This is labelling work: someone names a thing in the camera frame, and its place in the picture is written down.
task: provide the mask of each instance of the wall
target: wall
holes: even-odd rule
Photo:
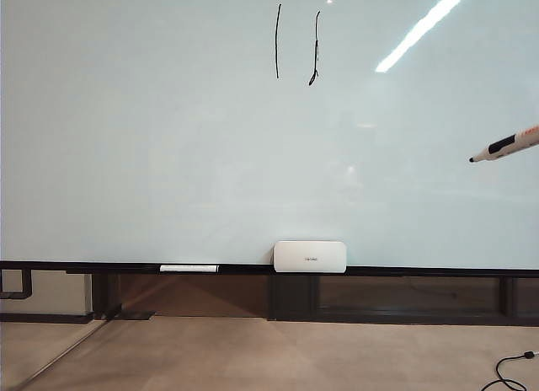
[[[33,293],[26,300],[3,300],[4,313],[61,313],[85,315],[92,310],[91,276],[64,271],[32,272]],[[4,291],[20,291],[20,271],[3,271]]]

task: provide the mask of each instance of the white box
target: white box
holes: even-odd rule
[[[344,273],[346,245],[337,241],[280,241],[274,247],[279,273]]]

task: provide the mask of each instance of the marker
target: marker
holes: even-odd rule
[[[490,144],[476,156],[471,157],[470,162],[479,162],[484,159],[492,161],[536,144],[539,144],[539,125]]]

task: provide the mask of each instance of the black cable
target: black cable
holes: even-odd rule
[[[516,380],[502,376],[502,374],[499,372],[499,367],[501,366],[503,362],[507,362],[510,360],[533,359],[535,356],[536,356],[536,353],[534,351],[527,351],[524,354],[519,355],[519,356],[504,357],[498,363],[496,363],[495,371],[496,371],[496,376],[498,376],[498,379],[491,381],[490,383],[485,385],[483,388],[481,388],[481,391],[485,391],[487,388],[497,383],[502,383],[505,387],[511,389],[512,391],[527,391],[528,388],[526,388],[526,386],[523,383],[519,383]]]
[[[279,54],[277,51],[277,35],[279,34],[279,17],[280,17],[280,3],[279,3],[279,11],[277,12],[277,22],[275,22],[275,72],[277,72],[277,79],[279,79]]]
[[[510,378],[504,378],[503,380],[494,380],[494,381],[488,383],[487,385],[485,385],[483,388],[481,388],[481,391],[485,391],[485,389],[487,389],[488,387],[490,387],[492,385],[495,385],[497,383],[504,383],[507,387],[510,387],[511,389],[517,389],[517,388],[512,388],[508,384],[508,383],[513,383],[513,384],[516,384],[516,385],[522,387],[522,391],[528,391],[528,388],[526,388],[526,386],[523,383],[519,383],[518,381],[511,380]]]
[[[317,70],[317,64],[318,64],[318,16],[320,15],[320,11],[317,13],[317,18],[314,25],[314,72],[312,73],[311,80],[309,81],[309,86],[312,85],[316,77],[318,76],[318,70]]]

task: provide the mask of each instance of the beige carpet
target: beige carpet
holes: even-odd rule
[[[155,317],[112,322],[27,389],[479,390],[500,357],[530,349],[539,328]],[[539,358],[504,372],[539,387]]]
[[[2,391],[22,383],[98,325],[1,323]]]

